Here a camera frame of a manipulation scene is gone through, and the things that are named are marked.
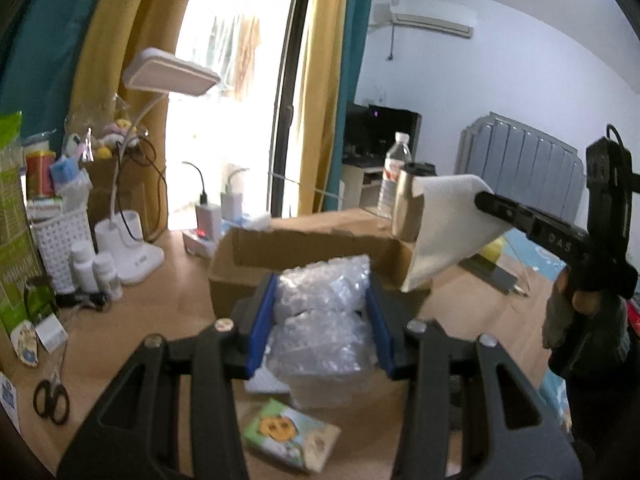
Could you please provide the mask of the yellow sponge on tray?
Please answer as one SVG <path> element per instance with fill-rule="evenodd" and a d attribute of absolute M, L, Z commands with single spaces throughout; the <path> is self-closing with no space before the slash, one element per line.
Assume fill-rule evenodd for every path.
<path fill-rule="evenodd" d="M 504 246 L 506 246 L 506 238 L 504 236 L 500 236 L 485 245 L 478 254 L 487 261 L 497 264 L 503 253 Z"/>

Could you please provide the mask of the black handled scissors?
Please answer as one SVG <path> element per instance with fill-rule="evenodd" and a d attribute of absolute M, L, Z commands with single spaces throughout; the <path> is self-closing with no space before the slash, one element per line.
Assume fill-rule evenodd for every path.
<path fill-rule="evenodd" d="M 70 397 L 60 382 L 43 379 L 36 385 L 32 408 L 40 418 L 49 419 L 55 426 L 63 426 L 70 417 Z"/>

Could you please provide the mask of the teal curtain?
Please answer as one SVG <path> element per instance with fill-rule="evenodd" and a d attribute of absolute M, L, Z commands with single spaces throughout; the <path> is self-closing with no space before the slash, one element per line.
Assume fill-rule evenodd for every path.
<path fill-rule="evenodd" d="M 337 210 L 338 191 L 340 190 L 341 163 L 345 147 L 345 129 L 347 104 L 356 96 L 361 70 L 364 46 L 369 27 L 372 0 L 346 0 L 342 32 L 342 50 L 340 79 L 337 86 L 335 118 L 331 122 L 331 156 L 328 176 L 326 177 L 326 195 L 323 197 L 322 211 Z"/>

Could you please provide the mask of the clear plastic water bottle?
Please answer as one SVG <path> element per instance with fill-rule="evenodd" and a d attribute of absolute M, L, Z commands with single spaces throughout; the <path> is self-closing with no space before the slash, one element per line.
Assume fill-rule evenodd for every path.
<path fill-rule="evenodd" d="M 412 162 L 408 133 L 396 132 L 395 143 L 385 155 L 383 177 L 376 211 L 380 217 L 393 218 L 401 169 Z"/>

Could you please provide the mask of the white power strip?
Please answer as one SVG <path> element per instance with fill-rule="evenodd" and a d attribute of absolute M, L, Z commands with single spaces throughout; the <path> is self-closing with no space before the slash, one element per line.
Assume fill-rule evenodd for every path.
<path fill-rule="evenodd" d="M 210 259 L 216 252 L 217 243 L 214 240 L 201 236 L 196 229 L 182 232 L 183 247 L 187 254 L 203 259 Z"/>

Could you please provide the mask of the red metal can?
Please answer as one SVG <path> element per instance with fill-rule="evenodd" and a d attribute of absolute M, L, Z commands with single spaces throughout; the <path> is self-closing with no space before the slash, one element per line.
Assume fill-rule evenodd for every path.
<path fill-rule="evenodd" d="M 29 200 L 54 195 L 50 167 L 55 162 L 54 151 L 33 151 L 25 156 L 26 192 Z"/>

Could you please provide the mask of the grey padded headboard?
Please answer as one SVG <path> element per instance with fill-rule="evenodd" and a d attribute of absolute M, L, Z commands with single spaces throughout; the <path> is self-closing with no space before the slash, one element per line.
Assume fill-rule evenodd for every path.
<path fill-rule="evenodd" d="M 496 113 L 461 133 L 457 174 L 475 174 L 494 191 L 565 222 L 576 221 L 586 189 L 576 148 Z"/>

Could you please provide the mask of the white wall air conditioner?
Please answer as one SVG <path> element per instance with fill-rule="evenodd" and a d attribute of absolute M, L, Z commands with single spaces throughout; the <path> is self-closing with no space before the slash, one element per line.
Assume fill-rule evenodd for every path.
<path fill-rule="evenodd" d="M 471 39 L 477 12 L 467 6 L 442 0 L 397 0 L 390 5 L 395 25 L 442 32 Z"/>

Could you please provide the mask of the white lattice plastic basket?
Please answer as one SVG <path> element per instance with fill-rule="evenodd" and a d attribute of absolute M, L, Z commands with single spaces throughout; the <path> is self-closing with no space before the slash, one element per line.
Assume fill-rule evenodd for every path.
<path fill-rule="evenodd" d="M 92 241 L 87 209 L 76 209 L 35 223 L 32 234 L 54 291 L 63 295 L 74 292 L 77 285 L 70 251 L 78 240 Z"/>

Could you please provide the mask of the white paper towel sheet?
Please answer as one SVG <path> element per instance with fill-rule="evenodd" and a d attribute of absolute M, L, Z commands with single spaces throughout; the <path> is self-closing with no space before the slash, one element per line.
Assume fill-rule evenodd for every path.
<path fill-rule="evenodd" d="M 475 206 L 477 194 L 491 193 L 492 189 L 474 174 L 418 177 L 411 191 L 422 198 L 423 208 L 402 292 L 422 286 L 510 230 L 509 223 Z"/>

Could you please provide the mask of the yellow curtain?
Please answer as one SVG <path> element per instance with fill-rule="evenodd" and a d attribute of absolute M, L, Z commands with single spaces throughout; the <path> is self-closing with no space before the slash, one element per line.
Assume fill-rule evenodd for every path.
<path fill-rule="evenodd" d="M 314 0 L 305 51 L 298 213 L 321 209 L 335 139 L 346 0 Z"/>

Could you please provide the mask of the clear bubble wrap bundle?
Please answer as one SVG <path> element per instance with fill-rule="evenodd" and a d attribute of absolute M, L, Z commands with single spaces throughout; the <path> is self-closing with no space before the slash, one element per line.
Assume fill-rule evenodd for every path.
<path fill-rule="evenodd" d="M 366 313 L 370 277 L 367 255 L 280 274 L 266 367 L 299 408 L 337 408 L 369 389 L 376 367 Z"/>

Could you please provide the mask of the black monitor on shelf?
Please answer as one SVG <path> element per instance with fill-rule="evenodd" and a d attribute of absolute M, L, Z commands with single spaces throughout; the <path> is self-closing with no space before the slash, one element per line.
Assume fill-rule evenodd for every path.
<path fill-rule="evenodd" d="M 342 162 L 359 167 L 382 166 L 398 132 L 408 134 L 409 150 L 414 154 L 421 122 L 422 116 L 411 110 L 348 103 Z"/>

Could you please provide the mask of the cartoon printed tissue pack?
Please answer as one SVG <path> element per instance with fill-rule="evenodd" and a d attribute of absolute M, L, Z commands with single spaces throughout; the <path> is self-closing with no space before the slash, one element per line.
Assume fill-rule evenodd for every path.
<path fill-rule="evenodd" d="M 251 448 L 285 465 L 318 474 L 326 466 L 342 430 L 270 399 L 243 429 Z"/>

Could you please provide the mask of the brown cardboard box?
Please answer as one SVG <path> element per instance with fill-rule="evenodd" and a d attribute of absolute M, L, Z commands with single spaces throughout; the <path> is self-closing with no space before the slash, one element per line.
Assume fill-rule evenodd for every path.
<path fill-rule="evenodd" d="M 209 263 L 214 315 L 228 318 L 267 273 L 358 255 L 370 257 L 385 289 L 398 290 L 409 270 L 412 246 L 392 237 L 390 222 L 360 209 L 277 219 L 265 231 L 235 226 L 224 234 Z"/>

